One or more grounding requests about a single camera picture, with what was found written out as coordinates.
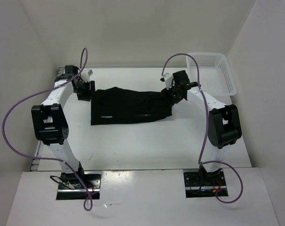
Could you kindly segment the black sport shorts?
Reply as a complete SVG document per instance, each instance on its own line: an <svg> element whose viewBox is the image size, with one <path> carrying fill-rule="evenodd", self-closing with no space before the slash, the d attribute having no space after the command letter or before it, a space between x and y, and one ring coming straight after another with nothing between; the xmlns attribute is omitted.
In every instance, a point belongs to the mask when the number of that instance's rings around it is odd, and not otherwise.
<svg viewBox="0 0 285 226"><path fill-rule="evenodd" d="M161 92L113 87L98 89L91 99L91 125L154 122L172 115L172 106Z"/></svg>

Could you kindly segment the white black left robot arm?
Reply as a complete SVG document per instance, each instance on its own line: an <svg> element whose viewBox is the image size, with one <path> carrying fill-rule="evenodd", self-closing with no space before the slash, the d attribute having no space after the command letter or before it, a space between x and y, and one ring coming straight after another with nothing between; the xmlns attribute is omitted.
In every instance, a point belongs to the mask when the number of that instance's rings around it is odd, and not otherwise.
<svg viewBox="0 0 285 226"><path fill-rule="evenodd" d="M91 69L84 69L77 78L79 68L73 65L65 66L63 74L55 79L54 90L40 105L31 109L35 137L50 149L56 159L60 159L61 185L68 188L81 188L86 182L86 176L80 161L74 156L68 143L69 126L63 108L72 93L79 100L90 100Z"/></svg>

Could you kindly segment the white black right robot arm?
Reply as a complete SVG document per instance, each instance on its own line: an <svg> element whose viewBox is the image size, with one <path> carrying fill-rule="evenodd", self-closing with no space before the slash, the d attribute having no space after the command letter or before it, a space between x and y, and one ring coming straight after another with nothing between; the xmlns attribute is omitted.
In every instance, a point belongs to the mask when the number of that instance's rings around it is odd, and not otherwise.
<svg viewBox="0 0 285 226"><path fill-rule="evenodd" d="M165 83L162 93L171 105L187 100L200 108L206 116L206 143L199 156L198 179L209 185L219 175L222 162L230 146L242 136L238 108L227 105L201 89L198 83L191 82L185 70L173 74L165 73L160 79Z"/></svg>

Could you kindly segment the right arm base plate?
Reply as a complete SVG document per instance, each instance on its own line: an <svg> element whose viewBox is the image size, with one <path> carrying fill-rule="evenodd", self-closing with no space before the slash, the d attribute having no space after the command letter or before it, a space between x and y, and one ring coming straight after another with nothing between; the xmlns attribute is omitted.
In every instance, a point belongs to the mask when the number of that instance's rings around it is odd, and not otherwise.
<svg viewBox="0 0 285 226"><path fill-rule="evenodd" d="M223 171L217 176L202 180L197 170L184 171L184 186L186 198L226 197L228 195Z"/></svg>

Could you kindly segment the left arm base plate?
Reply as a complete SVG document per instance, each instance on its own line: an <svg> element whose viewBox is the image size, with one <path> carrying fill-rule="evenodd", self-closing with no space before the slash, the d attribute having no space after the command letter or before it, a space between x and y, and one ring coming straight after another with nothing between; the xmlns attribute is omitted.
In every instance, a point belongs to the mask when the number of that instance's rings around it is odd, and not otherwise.
<svg viewBox="0 0 285 226"><path fill-rule="evenodd" d="M92 195L93 200L100 199L101 177L100 171L85 171L84 184ZM83 185L78 182L69 182L61 176L53 176L50 178L58 184L56 200L85 200L88 195Z"/></svg>

